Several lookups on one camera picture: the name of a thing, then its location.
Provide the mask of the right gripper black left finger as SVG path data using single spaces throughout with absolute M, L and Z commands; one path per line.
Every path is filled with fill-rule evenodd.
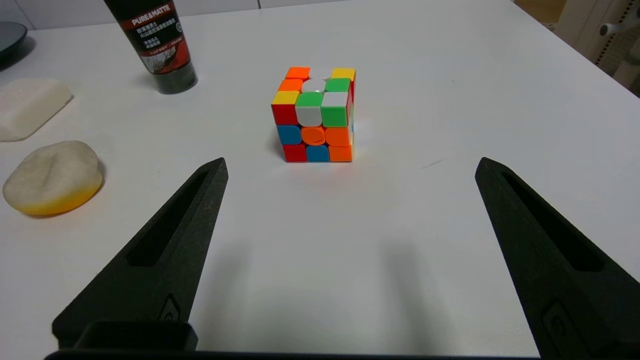
M 52 322 L 70 349 L 98 321 L 187 322 L 229 179 L 200 166 Z

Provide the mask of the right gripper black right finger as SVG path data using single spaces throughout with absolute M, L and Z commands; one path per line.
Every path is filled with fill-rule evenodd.
M 639 282 L 504 164 L 475 182 L 540 357 L 637 360 Z

